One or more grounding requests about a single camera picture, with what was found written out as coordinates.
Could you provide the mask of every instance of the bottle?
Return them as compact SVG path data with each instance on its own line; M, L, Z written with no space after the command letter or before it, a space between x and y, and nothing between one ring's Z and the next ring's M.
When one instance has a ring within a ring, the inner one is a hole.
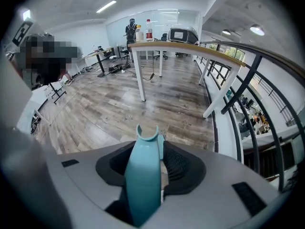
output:
M144 34L141 30L141 25L137 25L137 29L135 30L136 42L142 42L144 40Z
M146 20L146 41L153 41L153 26L150 19Z

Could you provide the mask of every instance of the window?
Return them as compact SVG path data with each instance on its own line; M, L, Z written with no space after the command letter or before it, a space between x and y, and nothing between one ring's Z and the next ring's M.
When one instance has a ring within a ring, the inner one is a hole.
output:
M234 47L227 47L227 49L225 50L225 54L240 61L242 61L244 58L244 52Z
M216 38L211 38L212 41L219 41L218 39ZM213 50L217 50L217 44L210 44L209 45L209 49L213 49Z

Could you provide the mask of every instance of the table leg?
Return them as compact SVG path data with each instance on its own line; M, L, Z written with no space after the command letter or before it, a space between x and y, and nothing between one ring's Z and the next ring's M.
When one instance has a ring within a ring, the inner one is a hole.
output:
M140 97L143 102L146 101L145 98L145 90L143 84L143 77L142 77L142 68L141 68L141 61L140 61L140 52L136 52L134 49L132 50L133 60L134 60L134 68L137 75L138 86L140 90Z
M198 83L199 85L201 85L202 82L203 82L203 79L204 79L206 70L208 69L209 63L210 63L210 59L207 59L207 60L206 60L206 63L205 63L205 66L204 66L204 69L203 69L203 71L202 71L202 75L201 75L200 80L199 80L199 83Z
M78 71L77 74L81 74L81 71L80 71L80 69L79 69L78 66L77 66L77 63L76 63L75 65L76 65L76 68L77 68L77 71Z
M225 83L221 87L219 94L216 96L213 102L211 102L210 106L206 109L206 111L203 114L204 118L207 118L215 109L219 101L223 99L227 91L229 90L230 86L232 85L233 81L235 80L239 69L237 67L232 68L232 70L229 73L228 78L226 79Z
M86 67L88 67L88 65L87 65L87 58L84 58L84 60L85 60L85 65L86 65Z
M162 77L162 64L163 64L163 51L160 51L160 68L159 68L160 77Z
M46 123L48 123L48 125L51 125L51 123L49 121L47 121L47 119L45 117L43 117L42 114L39 113L38 110L35 109L34 111L35 111L36 115L39 116L40 119L44 120Z
M97 61L99 62L99 65L100 65L101 70L103 71L103 73L105 73L105 70L104 70L104 68L103 68L103 65L102 65L100 56L97 54L96 57L97 57Z
M121 54L120 54L120 48L118 46L118 52L119 52L119 58L121 58Z

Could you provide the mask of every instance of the metal railing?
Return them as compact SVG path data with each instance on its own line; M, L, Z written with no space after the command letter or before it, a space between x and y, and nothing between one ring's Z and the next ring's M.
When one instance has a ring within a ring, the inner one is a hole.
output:
M278 109L280 110L280 113L285 119L287 126L295 125L295 121L290 113L290 111L287 109L287 105L284 104L284 102L281 100L278 94L273 90L272 87L270 87L261 77L259 77L257 74L253 76L253 79L268 93L268 96L271 97L271 99L274 101Z
M230 87L230 90L232 91L232 93L234 95L229 102L227 102L227 100L224 99L226 105L221 110L221 113L225 114L228 111L229 115L231 117L231 115L232 115L231 107L233 107L235 102L238 102L238 104L240 105L241 110L244 114L247 126L249 126L249 131L250 131L250 135L252 138L252 144L253 144L253 150L254 150L254 171L259 173L260 172L260 170L259 170L260 169L259 150L258 150L258 146L257 146L256 136L254 133L254 129L251 125L250 118L246 112L246 109L242 105L242 103L239 99L245 89L247 89L252 94L253 98L258 103L262 112L264 113L265 117L267 118L269 127L272 132L272 136L274 139L274 145L275 145L275 149L276 149L276 160L277 160L278 173L279 173L278 190L283 191L283 189L284 189L284 159L283 159L283 153L282 153L282 149L281 149L280 140L279 140L279 137L275 130L275 126L272 122L272 119L270 118L270 115L268 114L265 106L260 101L259 97L249 87L249 83L253 78L259 77L261 82L264 81L266 88L268 86L268 89L271 89L270 95L273 94L273 96L276 96L275 98L277 98L279 106L282 106L282 112L284 112L286 110L287 110L287 112L289 111L290 115L287 114L287 116L289 116L290 120L288 120L288 121L293 120L293 122L297 125L299 134L300 134L302 142L303 142L303 148L305 149L304 128L303 128L302 123L301 123L298 115L296 114L294 108L291 106L291 104L286 99L286 97L279 91L279 89L272 82L270 82L264 75L262 75L260 72L258 72L257 68L258 68L262 58L266 58L269 61L271 61L272 63L274 63L274 64L278 65L279 67L281 67L282 69L284 69L288 74L292 75L304 88L305 88L305 71L300 66L298 66L294 62L290 61L289 59L286 59L285 57L283 57L281 55L278 55L274 52L270 52L270 51L252 46L252 45L243 44L243 43L235 43L235 42L219 42L219 41L204 42L204 43L205 43L205 45L206 44L218 44L217 50L219 50L220 45L227 45L227 46L233 46L235 48L243 49L245 51L256 54L256 57L255 57L252 65L250 66L250 65L246 64L246 67L249 69L249 72L248 72L247 76L245 77L245 79L242 79L239 76L236 77L241 82L239 89L237 91L235 91L232 87ZM208 67L207 76L211 75L212 78L214 79L217 87L220 89L221 85L219 85L219 83L217 81L217 77L222 77L222 79L223 79L222 83L223 83L226 80L227 74L226 74L226 76L222 75L221 70L217 70L215 68L216 64L217 64L217 62L212 62L210 64L210 66ZM226 65L223 65L222 67L227 68L227 72L229 73L230 67L228 67ZM216 70L216 72L218 73L217 77L215 77L213 74L211 74L211 72L213 70ZM238 142L239 142L238 130L236 130L236 123L234 123L234 118L231 117L231 121L233 122L232 123L233 127L235 127L234 134L235 134L235 139L236 139L236 147L237 147L237 155L238 155L238 153L240 152L241 144L240 143L238 144Z

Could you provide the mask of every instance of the glass wall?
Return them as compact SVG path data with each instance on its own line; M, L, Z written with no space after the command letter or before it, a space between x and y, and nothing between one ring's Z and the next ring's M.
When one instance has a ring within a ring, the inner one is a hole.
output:
M142 25L143 32L146 29L146 20L150 19L153 23L152 36L159 40L164 33L168 33L171 27L193 27L197 31L199 25L199 13L195 11L160 9L139 12L106 25L111 47L126 45L125 28L131 18L135 19L136 24Z

